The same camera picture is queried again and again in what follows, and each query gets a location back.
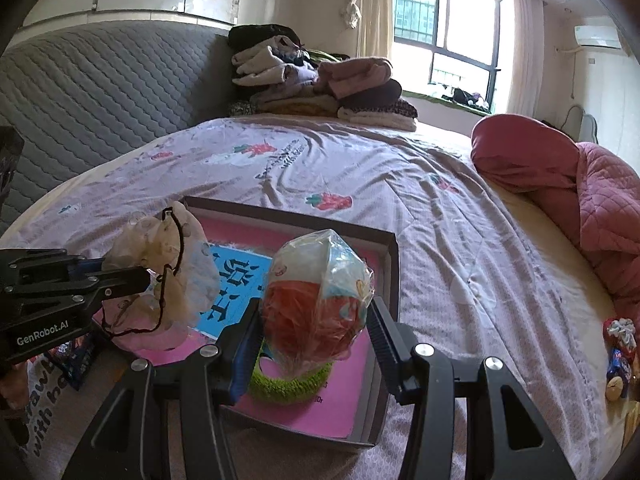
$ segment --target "metal screw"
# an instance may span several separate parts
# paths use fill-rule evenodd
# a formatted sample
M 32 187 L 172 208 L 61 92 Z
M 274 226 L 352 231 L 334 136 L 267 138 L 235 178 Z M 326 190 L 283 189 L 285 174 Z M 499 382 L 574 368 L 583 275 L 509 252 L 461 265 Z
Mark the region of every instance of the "metal screw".
M 502 361 L 497 357 L 488 357 L 484 360 L 484 364 L 489 370 L 500 370 L 502 368 Z
M 218 347 L 215 345 L 204 345 L 200 349 L 200 355 L 202 357 L 215 357 L 216 355 L 218 355 L 219 351 L 220 350 L 218 350 Z
M 131 369 L 134 372 L 141 372 L 142 370 L 146 370 L 146 367 L 149 366 L 149 361 L 143 358 L 136 359 L 131 363 Z
M 420 343 L 415 346 L 415 353 L 423 357 L 429 357 L 435 353 L 435 349 L 433 346 L 427 345 L 427 343 Z

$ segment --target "pink towel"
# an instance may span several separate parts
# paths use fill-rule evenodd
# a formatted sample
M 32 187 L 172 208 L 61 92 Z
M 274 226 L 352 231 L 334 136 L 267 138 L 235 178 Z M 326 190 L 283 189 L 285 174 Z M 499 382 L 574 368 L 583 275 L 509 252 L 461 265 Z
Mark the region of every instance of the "pink towel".
M 640 178 L 591 142 L 517 115 L 483 119 L 471 159 L 487 178 L 522 192 L 564 232 L 593 267 L 619 316 L 640 333 Z
M 318 67 L 319 89 L 329 89 L 337 99 L 380 86 L 391 79 L 391 62 L 384 57 L 355 57 Z

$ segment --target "snack bag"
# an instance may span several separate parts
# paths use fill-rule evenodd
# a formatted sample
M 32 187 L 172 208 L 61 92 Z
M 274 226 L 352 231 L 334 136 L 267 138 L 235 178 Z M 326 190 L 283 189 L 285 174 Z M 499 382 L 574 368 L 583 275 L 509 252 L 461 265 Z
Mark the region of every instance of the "snack bag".
M 133 349 L 160 350 L 178 346 L 194 327 L 200 314 L 209 310 L 220 291 L 220 274 L 209 252 L 207 237 L 198 219 L 180 202 L 172 203 L 172 213 L 180 224 L 182 243 L 174 218 L 153 216 L 133 218 L 114 240 L 104 257 L 104 270 L 143 266 L 149 269 L 152 282 L 142 294 L 103 302 L 111 333 L 130 328 L 151 329 L 159 320 L 159 300 L 165 264 L 175 269 L 166 273 L 165 309 L 162 323 L 153 332 L 127 334 L 127 345 Z
M 366 325 L 373 272 L 333 230 L 296 238 L 271 261 L 264 337 L 287 377 L 346 358 Z
M 91 331 L 44 352 L 44 355 L 62 371 L 66 382 L 79 391 L 98 355 L 99 341 L 97 333 Z

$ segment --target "air conditioner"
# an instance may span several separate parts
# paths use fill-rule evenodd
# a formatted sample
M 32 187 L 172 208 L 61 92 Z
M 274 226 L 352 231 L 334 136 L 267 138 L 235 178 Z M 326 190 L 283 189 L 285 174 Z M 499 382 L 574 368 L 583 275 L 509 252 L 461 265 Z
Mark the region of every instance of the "air conditioner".
M 622 40 L 615 27 L 607 25 L 577 25 L 575 41 L 581 46 L 602 46 L 622 49 Z

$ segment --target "headboard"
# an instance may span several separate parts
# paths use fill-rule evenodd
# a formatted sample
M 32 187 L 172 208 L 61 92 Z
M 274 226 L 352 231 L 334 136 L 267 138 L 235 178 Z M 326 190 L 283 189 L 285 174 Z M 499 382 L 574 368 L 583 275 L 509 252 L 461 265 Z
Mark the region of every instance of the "headboard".
M 0 234 L 58 184 L 166 134 L 224 116 L 226 31 L 179 22 L 57 30 L 0 57 L 0 125 L 23 137 Z

